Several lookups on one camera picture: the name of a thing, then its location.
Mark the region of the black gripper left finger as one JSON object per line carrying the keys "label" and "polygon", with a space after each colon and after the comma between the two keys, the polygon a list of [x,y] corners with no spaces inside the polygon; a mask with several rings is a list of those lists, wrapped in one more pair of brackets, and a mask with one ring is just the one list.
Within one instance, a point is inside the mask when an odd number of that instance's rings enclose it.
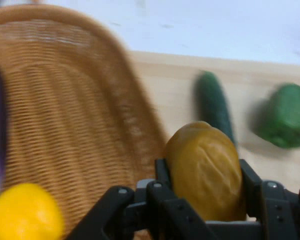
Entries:
{"label": "black gripper left finger", "polygon": [[164,159],[155,161],[156,178],[132,190],[110,187],[67,235],[69,240],[132,240],[148,230],[154,240],[191,240],[207,236],[205,224],[171,189]]}

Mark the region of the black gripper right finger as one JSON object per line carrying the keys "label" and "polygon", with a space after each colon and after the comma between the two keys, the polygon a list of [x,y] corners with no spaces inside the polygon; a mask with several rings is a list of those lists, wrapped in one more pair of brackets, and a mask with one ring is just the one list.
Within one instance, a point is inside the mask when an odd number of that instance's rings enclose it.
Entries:
{"label": "black gripper right finger", "polygon": [[239,160],[246,211],[261,225],[264,240],[300,240],[300,189],[287,190],[280,182],[262,180],[244,159]]}

